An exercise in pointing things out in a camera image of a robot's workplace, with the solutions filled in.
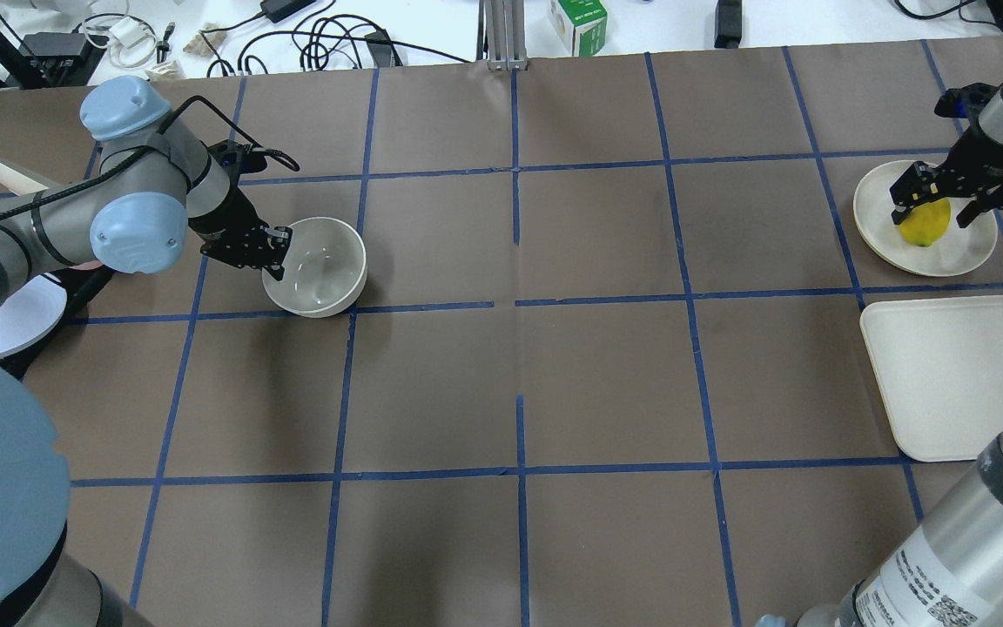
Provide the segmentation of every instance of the small box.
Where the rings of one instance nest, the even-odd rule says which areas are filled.
[[[550,0],[549,19],[573,56],[594,56],[606,44],[610,15],[600,0]]]

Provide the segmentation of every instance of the lemon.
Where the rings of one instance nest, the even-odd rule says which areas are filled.
[[[950,225],[951,202],[939,199],[913,209],[896,229],[909,245],[926,248],[942,238]]]

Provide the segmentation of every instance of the cable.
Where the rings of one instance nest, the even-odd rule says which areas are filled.
[[[206,96],[203,95],[191,96],[191,98],[185,100],[185,102],[181,104],[180,107],[165,114],[164,117],[161,118],[160,124],[156,126],[156,131],[155,131],[156,134],[159,135],[162,134],[162,132],[169,130],[169,128],[173,126],[173,122],[176,122],[176,119],[181,117],[181,115],[184,114],[184,111],[188,110],[189,107],[191,107],[192,104],[196,102],[203,102],[204,104],[207,104],[208,108],[210,108],[213,112],[215,112],[215,114],[218,115],[224,122],[226,122],[228,126],[234,128],[235,132],[238,132],[238,134],[242,135],[244,139],[250,141],[255,148],[262,148],[262,150],[259,150],[260,154],[268,155],[268,158],[274,160],[279,164],[282,164],[282,166],[288,168],[293,172],[300,172],[299,164],[296,163],[296,161],[292,159],[291,155],[283,153],[283,151],[278,149],[264,148],[261,145],[261,143],[258,142],[258,140],[256,140],[254,137],[251,137],[251,135],[248,134],[246,130],[240,128],[238,123],[231,122],[231,118],[228,118],[227,114],[224,114],[224,112],[220,110],[219,107],[215,106],[214,102],[211,102],[211,100],[209,100],[208,98],[206,98]],[[90,179],[87,182],[76,184],[71,188],[60,190],[59,192],[55,192],[52,195],[41,196],[41,198],[31,200],[31,202],[28,203],[21,204],[21,206],[17,206],[13,209],[0,212],[0,222],[3,220],[8,220],[10,218],[16,217],[16,215],[25,214],[25,212],[27,211],[32,211],[35,210],[36,208],[47,206],[47,204],[49,203],[59,202],[59,200],[66,199],[68,198],[68,196],[78,195],[80,194],[80,192],[91,190],[91,188],[99,186],[100,183],[108,182],[109,180],[114,179],[115,176],[121,175],[122,172],[126,172],[128,168],[134,166],[136,162],[142,159],[142,156],[145,155],[150,150],[156,150],[156,148],[150,146],[139,146],[138,148],[135,148],[135,150],[132,151],[132,153],[130,153],[128,158],[122,160],[122,162],[119,162],[118,166],[111,168],[107,172],[103,172],[102,175],[96,176],[95,179]]]
[[[247,17],[247,19],[244,19],[240,23],[237,23],[235,25],[228,25],[228,27],[224,27],[224,28],[212,28],[212,29],[208,29],[208,30],[201,30],[200,32],[203,32],[203,33],[208,33],[208,32],[226,32],[228,30],[235,30],[236,28],[239,28],[240,25],[247,25],[248,23],[251,23],[252,21],[258,19],[258,17],[265,17],[265,16],[266,16],[266,11],[259,11],[259,12],[254,13],[253,16],[249,16],[249,17]]]
[[[211,48],[212,53],[215,53],[215,60],[208,65],[208,78],[211,78],[212,70],[215,68],[217,63],[221,68],[223,68],[224,76],[231,76],[232,74],[238,74],[238,72],[235,72],[235,66],[232,66],[232,64],[228,62],[227,59],[224,59],[223,56],[220,55],[220,51],[216,50],[215,46],[212,46],[211,40],[208,39],[207,35],[204,35],[204,31],[202,30],[200,31],[200,38],[204,40],[204,43],[208,44],[208,47]]]
[[[996,23],[995,21],[993,21],[991,23],[991,21],[987,21],[987,20],[973,20],[973,19],[970,19],[970,17],[963,16],[962,15],[962,7],[959,7],[959,19],[962,20],[962,21],[964,21],[964,23],[983,23],[983,24],[986,24],[986,25],[992,25],[993,28],[998,29],[1000,31],[1000,34],[1003,35],[1003,25],[1000,25],[1000,24]]]
[[[38,70],[38,71],[41,72],[41,76],[44,76],[44,81],[45,82],[51,84],[52,80],[49,78],[48,72],[44,71],[44,64],[40,63],[40,61],[38,60],[38,58],[36,58],[36,53],[33,52],[32,48],[29,47],[29,46],[27,46],[27,44],[25,44],[25,40],[22,39],[17,34],[17,32],[15,31],[15,29],[13,29],[13,27],[11,27],[10,23],[8,23],[7,19],[5,19],[5,17],[3,17],[3,12],[2,11],[0,11],[0,21],[1,21],[1,23],[3,23],[4,27],[7,27],[7,30],[10,31],[10,34],[13,35],[13,36],[15,36],[15,39],[17,40],[18,43],[21,44],[21,47],[23,47],[23,49],[25,51],[29,52],[29,56],[33,56],[33,60],[36,61],[36,66],[35,66],[36,70]]]
[[[242,51],[239,53],[239,64],[242,64],[242,59],[246,58],[247,51],[250,50],[251,46],[254,46],[255,43],[258,43],[258,41],[267,38],[267,36],[273,36],[273,35],[309,35],[309,32],[305,30],[271,30],[269,32],[263,32],[261,33],[261,35],[258,35],[254,39],[248,41],[246,46],[243,46]],[[340,35],[323,35],[323,36],[327,36],[327,38],[331,39],[362,41],[363,43],[367,43],[367,41],[370,41],[369,39],[362,38],[362,36],[340,36]],[[453,61],[458,61],[459,63],[470,62],[466,59],[461,58],[461,56],[449,55],[449,53],[443,52],[441,50],[435,50],[434,48],[428,48],[426,46],[417,46],[417,44],[415,43],[405,43],[405,41],[395,41],[392,39],[386,41],[379,41],[379,43],[385,44],[386,46],[403,46],[406,48],[411,48],[413,50],[431,52],[434,55],[442,56],[443,58],[451,59]]]
[[[904,13],[905,16],[912,17],[912,19],[914,20],[933,20],[936,19],[936,17],[950,16],[951,13],[959,11],[967,4],[976,3],[976,1],[978,0],[962,0],[960,1],[960,3],[956,4],[954,7],[951,7],[950,9],[939,11],[937,13],[931,13],[931,15],[926,15],[926,16],[923,15],[923,13],[915,13],[909,11],[908,7],[905,7],[904,3],[901,0],[893,0],[893,3],[896,4],[896,8],[900,9],[900,11]]]

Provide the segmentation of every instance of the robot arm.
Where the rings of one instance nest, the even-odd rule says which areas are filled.
[[[236,186],[278,154],[233,141],[207,148],[181,110],[133,76],[88,94],[80,119],[102,141],[100,175],[0,202],[0,305],[36,275],[94,259],[158,273],[180,258],[190,226],[204,254],[280,280],[291,231],[269,228]]]
[[[900,225],[921,204],[952,196],[972,198],[959,214],[960,227],[993,209],[1003,210],[1003,83],[983,83],[949,90],[935,112],[943,117],[963,117],[970,128],[951,147],[937,168],[912,164],[889,190],[897,209],[893,222]]]

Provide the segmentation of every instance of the power adapter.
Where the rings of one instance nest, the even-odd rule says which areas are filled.
[[[315,0],[262,0],[262,12],[270,17],[271,23],[278,23],[311,3]]]
[[[741,43],[741,0],[717,0],[714,8],[714,47],[736,48]]]

